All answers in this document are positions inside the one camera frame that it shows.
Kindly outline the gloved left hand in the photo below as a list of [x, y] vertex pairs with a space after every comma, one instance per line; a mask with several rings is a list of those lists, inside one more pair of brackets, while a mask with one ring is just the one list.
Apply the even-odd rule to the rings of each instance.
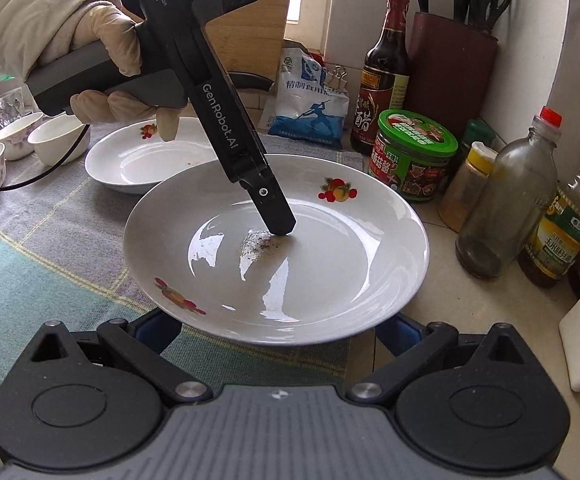
[[[134, 22], [115, 6], [94, 6], [78, 23], [73, 47], [79, 49], [100, 40], [122, 76], [138, 76], [141, 72], [140, 44], [134, 31]], [[127, 92], [105, 94], [85, 90], [70, 99], [73, 114], [84, 124], [131, 124], [154, 116], [157, 133], [163, 141], [176, 138], [180, 110], [152, 107], [135, 99]]]

